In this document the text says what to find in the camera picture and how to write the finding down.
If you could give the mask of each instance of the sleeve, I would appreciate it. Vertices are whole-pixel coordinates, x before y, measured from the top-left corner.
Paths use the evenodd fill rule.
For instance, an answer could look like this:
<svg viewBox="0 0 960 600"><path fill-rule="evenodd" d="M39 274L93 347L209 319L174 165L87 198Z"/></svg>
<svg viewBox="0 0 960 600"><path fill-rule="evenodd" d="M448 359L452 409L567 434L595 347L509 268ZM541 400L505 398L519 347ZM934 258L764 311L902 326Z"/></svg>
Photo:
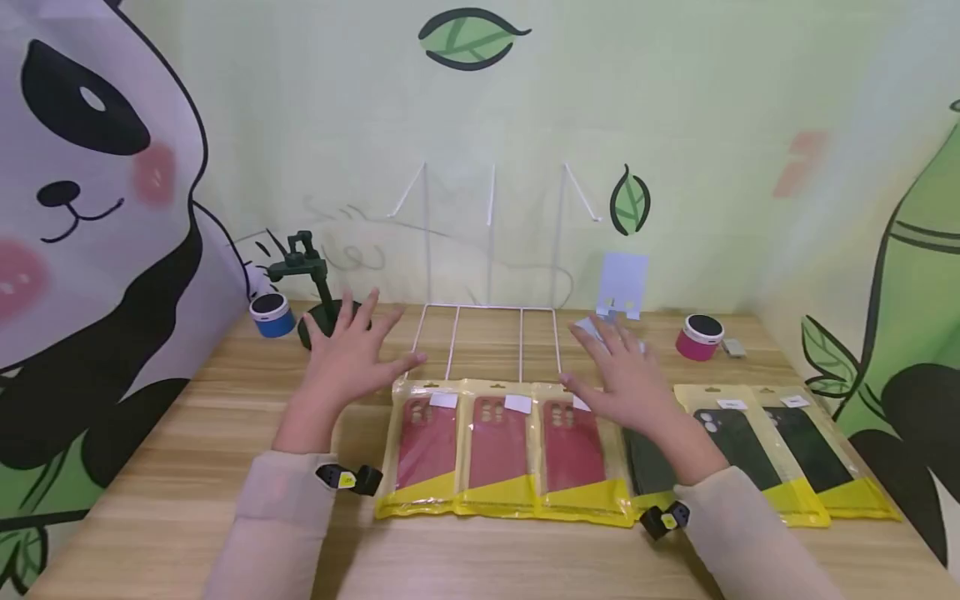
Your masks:
<svg viewBox="0 0 960 600"><path fill-rule="evenodd" d="M725 597L843 599L739 468L725 468L675 491L690 510L686 534Z"/></svg>
<svg viewBox="0 0 960 600"><path fill-rule="evenodd" d="M333 454L264 452L253 460L204 598L307 600L335 490L315 474Z"/></svg>

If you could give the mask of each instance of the white wire stand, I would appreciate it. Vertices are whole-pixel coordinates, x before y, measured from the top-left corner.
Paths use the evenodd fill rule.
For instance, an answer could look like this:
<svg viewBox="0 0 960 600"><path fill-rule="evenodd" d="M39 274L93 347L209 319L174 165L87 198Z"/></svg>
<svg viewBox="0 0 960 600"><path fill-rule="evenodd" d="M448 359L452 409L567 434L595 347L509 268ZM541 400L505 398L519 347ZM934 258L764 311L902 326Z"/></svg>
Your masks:
<svg viewBox="0 0 960 600"><path fill-rule="evenodd" d="M411 351L417 350L417 344L420 341L420 334L423 331L423 322L426 320L427 309L431 306L435 307L444 307L444 308L456 308L456 313L453 318L453 329L450 333L450 346L447 351L446 356L446 372L444 379L449 379L450 377L450 368L453 365L453 353L457 344L457 325L460 323L460 312L462 309L486 309L486 310L515 310L519 313L519 364L517 366L518 372L518 381L523 381L523 314L527 311L542 311L549 312L550 318L553 322L553 345L554 351L557 356L557 373L563 372L563 364L560 357L560 338L557 333L557 311L556 311L556 290L557 290L557 267L558 261L560 258L560 238L561 238L561 228L563 225L563 215L564 215L564 192L566 180L570 179L573 183L574 188L576 189L577 195L580 197L581 203L583 203L584 208L587 210L587 213L590 216L590 220L593 223L600 223L603 221L602 218L598 217L594 212L593 208L590 206L590 202L587 200L587 197L584 195L583 189L580 187L580 183L577 181L577 178L574 177L573 171L570 170L570 166L567 163L563 164L563 169L561 170L561 179L560 179L560 198L557 204L557 224L556 230L554 231L554 242L553 242L553 259L550 266L550 306L498 306L492 304L492 288L493 288L493 243L495 240L494 229L495 229L495 205L496 205L496 165L491 167L491 178L490 178L490 194L487 200L487 230L488 230L488 248L487 248L487 303L483 305L478 304L447 304L442 302L434 302L433 299L433 287L432 287L432 270L431 270L431 255L430 255L430 208L429 208L429 195L427 190L427 165L426 162L420 165L419 170L414 175L413 179L410 181L410 184L407 186L406 191L403 192L403 196L400 197L400 200L396 203L394 211L387 215L388 218L393 219L399 211L403 208L403 204L406 202L407 197L410 195L410 192L413 190L414 185L417 183L417 180L422 177L423 179L423 245L426 250L426 276L427 276L427 302L423 305L423 309L420 312L420 323L417 325L417 333L414 336L414 343L411 347ZM406 379L408 374L405 373L403 378Z"/></svg>
<svg viewBox="0 0 960 600"><path fill-rule="evenodd" d="M580 188L580 182L577 181L577 178L573 176L573 171L570 170L569 163L564 163L564 168L560 172L560 199L557 201L557 225L553 232L553 258L550 261L550 305L557 305L557 268L560 263L560 233L563 228L564 222L564 192L566 191L566 179L570 178L570 181L573 182L573 187L577 190L577 195L580 196L580 202L584 204L584 208L587 209L587 213L590 215L590 220L593 223L600 223L603 221L602 217L596 216L593 212L593 209L590 207L590 202L587 200L587 196L584 195L584 190Z"/></svg>
<svg viewBox="0 0 960 600"><path fill-rule="evenodd" d="M430 194L429 186L427 185L429 178L426 173L426 161L420 164L420 168L417 169L414 178L410 180L410 185L407 185L407 189L403 192L403 196L400 196L400 200L396 203L394 211L387 215L387 218L393 219L400 209L403 208L403 203L407 202L407 196L410 195L414 184L421 176L423 178L423 249L426 252L426 301L429 303L433 299L433 274L431 273L433 260L431 260L430 257Z"/></svg>
<svg viewBox="0 0 960 600"><path fill-rule="evenodd" d="M550 318L553 321L553 348L557 356L557 374L564 372L563 365L560 360L560 337L557 334L557 311L549 307L530 307L530 306L478 306L475 304L443 304L443 303L427 303L423 305L423 310L420 312L420 324L417 325L417 334L414 336L414 344L410 348L411 352L417 351L417 343L420 341L420 332L423 331L423 321L426 319L426 311L431 306L442 307L442 308L456 308L457 312L453 317L453 329L450 332L450 348L446 354L446 372L444 373L444 379L450 378L450 367L453 365L453 350L457 345L457 325L460 322L460 311L461 309L476 309L476 310L515 310L519 313L520 316L520 327L519 327L519 342L520 342L520 357L517 365L518 377L517 381L523 383L523 313L527 311L540 311L540 312L549 312ZM403 375L403 378L406 379L408 373Z"/></svg>

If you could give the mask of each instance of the black phone case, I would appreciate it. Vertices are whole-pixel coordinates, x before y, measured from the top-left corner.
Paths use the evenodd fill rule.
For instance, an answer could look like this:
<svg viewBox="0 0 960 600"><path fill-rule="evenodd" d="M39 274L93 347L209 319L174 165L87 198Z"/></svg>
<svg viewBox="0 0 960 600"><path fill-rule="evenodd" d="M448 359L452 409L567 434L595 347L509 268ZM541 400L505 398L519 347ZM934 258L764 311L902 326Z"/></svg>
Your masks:
<svg viewBox="0 0 960 600"><path fill-rule="evenodd" d="M673 490L677 476L656 444L630 429L623 430L623 441L627 445L627 463L634 483L634 495Z"/></svg>
<svg viewBox="0 0 960 600"><path fill-rule="evenodd" d="M747 416L734 409L701 409L693 416L705 426L716 425L716 431L707 429L714 444L720 448L730 464L747 473L761 491L778 486L780 476L767 456Z"/></svg>
<svg viewBox="0 0 960 600"><path fill-rule="evenodd" d="M816 493L853 481L850 472L806 412L785 406L771 406L764 410Z"/></svg>

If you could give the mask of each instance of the black device on wrist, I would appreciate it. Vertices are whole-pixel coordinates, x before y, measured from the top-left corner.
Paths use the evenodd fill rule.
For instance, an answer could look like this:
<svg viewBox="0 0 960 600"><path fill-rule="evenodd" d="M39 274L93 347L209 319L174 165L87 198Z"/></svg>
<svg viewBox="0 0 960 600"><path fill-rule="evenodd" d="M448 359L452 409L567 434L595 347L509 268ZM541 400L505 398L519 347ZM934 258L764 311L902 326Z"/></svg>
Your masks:
<svg viewBox="0 0 960 600"><path fill-rule="evenodd" d="M667 507L666 511L659 506L654 506L640 515L640 524L654 541L674 529L686 527L688 521L690 521L690 509L679 500Z"/></svg>
<svg viewBox="0 0 960 600"><path fill-rule="evenodd" d="M374 495L380 487L380 480L383 479L383 473L370 465L364 465L353 472L332 463L318 468L317 476L334 490L350 490L360 495Z"/></svg>

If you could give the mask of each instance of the wooden table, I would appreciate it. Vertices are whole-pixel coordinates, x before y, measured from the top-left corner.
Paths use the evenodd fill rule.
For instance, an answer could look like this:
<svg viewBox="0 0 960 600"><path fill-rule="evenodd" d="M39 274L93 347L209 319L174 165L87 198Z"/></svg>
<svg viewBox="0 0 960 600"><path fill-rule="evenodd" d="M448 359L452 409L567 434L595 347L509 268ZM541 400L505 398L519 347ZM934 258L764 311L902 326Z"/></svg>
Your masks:
<svg viewBox="0 0 960 600"><path fill-rule="evenodd" d="M415 378L444 376L453 313L430 308L420 335L430 360ZM563 366L597 381L564 327L585 315L558 313ZM450 376L516 380L517 319L517 312L462 311ZM420 308L411 307L383 358L410 349L419 320ZM746 359L722 352L705 364L683 359L673 349L680 313L645 313L633 329L657 349L673 383L801 383L755 317L722 320L728 335L743 343ZM525 313L524 338L525 380L556 381L550 313ZM265 340L241 319L31 597L200 597L234 498L252 458L269 446L305 359L296 337ZM334 440L344 464L380 465L389 401L384 392L347 408ZM683 536L654 548L638 526L456 516L376 521L372 513L372 499L338 495L315 598L719 597ZM960 588L906 522L836 520L828 530L794 531L851 600L958 597Z"/></svg>

